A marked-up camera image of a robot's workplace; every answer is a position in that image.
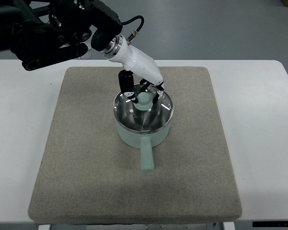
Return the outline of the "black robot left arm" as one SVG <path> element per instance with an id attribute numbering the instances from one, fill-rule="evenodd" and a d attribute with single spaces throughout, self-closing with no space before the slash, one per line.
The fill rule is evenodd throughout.
<path id="1" fill-rule="evenodd" d="M 25 70 L 102 51 L 122 31 L 118 15 L 100 0 L 48 0 L 33 9 L 29 0 L 0 0 L 0 52 L 10 50 Z"/>

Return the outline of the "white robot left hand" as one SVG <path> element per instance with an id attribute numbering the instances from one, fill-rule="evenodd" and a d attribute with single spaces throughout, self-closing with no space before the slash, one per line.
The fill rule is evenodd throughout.
<path id="1" fill-rule="evenodd" d="M 138 99 L 134 92 L 133 74 L 141 77 L 140 84 L 143 86 L 140 92 L 144 92 L 148 86 L 154 85 L 157 88 L 152 103 L 157 103 L 164 92 L 164 80 L 155 61 L 127 43 L 124 36 L 118 35 L 103 50 L 104 57 L 111 61 L 121 63 L 124 70 L 118 74 L 121 93 L 131 100 L 134 104 Z"/>

